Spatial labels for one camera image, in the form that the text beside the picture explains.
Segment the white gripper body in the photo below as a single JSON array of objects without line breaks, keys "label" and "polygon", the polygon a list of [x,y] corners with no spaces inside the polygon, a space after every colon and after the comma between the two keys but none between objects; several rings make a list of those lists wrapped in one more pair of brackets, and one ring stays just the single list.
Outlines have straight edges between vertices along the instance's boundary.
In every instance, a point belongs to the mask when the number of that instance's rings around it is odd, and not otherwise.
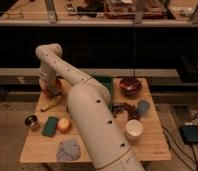
[{"label": "white gripper body", "polygon": [[58,87],[56,85],[56,73],[49,67],[41,66],[39,68],[39,84],[44,91],[50,93],[57,93]]}]

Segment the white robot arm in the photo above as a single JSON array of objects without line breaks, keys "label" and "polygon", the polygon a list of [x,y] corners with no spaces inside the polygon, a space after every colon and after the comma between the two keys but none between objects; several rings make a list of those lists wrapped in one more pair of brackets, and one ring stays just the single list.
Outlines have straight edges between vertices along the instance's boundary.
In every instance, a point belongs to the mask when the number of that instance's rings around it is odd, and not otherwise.
[{"label": "white robot arm", "polygon": [[59,44],[40,45],[40,76],[51,81],[58,73],[72,88],[67,96],[69,113],[97,171],[145,171],[117,125],[108,105],[109,90],[92,76],[61,59]]}]

